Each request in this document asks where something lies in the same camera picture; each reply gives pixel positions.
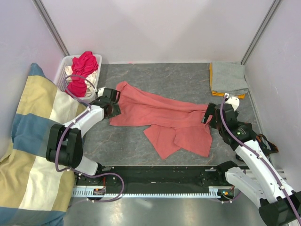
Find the salmon pink t shirt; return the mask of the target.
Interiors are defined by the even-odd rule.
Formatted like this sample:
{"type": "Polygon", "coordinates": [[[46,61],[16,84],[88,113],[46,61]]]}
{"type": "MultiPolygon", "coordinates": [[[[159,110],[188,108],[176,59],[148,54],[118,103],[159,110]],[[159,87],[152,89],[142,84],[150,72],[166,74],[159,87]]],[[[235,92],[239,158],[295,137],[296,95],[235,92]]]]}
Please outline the salmon pink t shirt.
{"type": "Polygon", "coordinates": [[[111,118],[110,125],[141,127],[161,159],[183,148],[208,157],[212,143],[209,125],[202,123],[207,105],[169,99],[131,86],[117,84],[121,92],[121,114],[111,118]]]}

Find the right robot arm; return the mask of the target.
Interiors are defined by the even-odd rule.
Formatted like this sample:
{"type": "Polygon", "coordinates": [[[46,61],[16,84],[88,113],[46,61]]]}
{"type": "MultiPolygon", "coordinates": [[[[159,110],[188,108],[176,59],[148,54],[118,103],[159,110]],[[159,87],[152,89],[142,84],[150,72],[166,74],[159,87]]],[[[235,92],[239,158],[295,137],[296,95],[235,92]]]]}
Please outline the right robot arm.
{"type": "Polygon", "coordinates": [[[202,123],[218,130],[223,141],[245,162],[255,179],[246,175],[234,162],[216,167],[215,179],[220,185],[228,183],[239,189],[258,208],[268,226],[282,226],[301,220],[301,193],[295,191],[280,176],[261,149],[252,125],[237,120],[237,104],[224,101],[210,103],[202,123]]]}

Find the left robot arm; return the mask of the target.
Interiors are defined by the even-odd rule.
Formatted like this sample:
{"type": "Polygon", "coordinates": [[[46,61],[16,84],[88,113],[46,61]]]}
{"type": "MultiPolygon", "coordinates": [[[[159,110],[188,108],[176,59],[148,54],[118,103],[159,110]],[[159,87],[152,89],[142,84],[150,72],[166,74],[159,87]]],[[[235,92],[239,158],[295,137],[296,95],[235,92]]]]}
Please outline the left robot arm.
{"type": "Polygon", "coordinates": [[[71,170],[86,176],[93,185],[103,181],[102,165],[83,154],[83,137],[95,124],[121,114],[120,95],[115,89],[101,88],[81,114],[63,125],[51,127],[46,160],[55,164],[57,172],[71,170]]]}

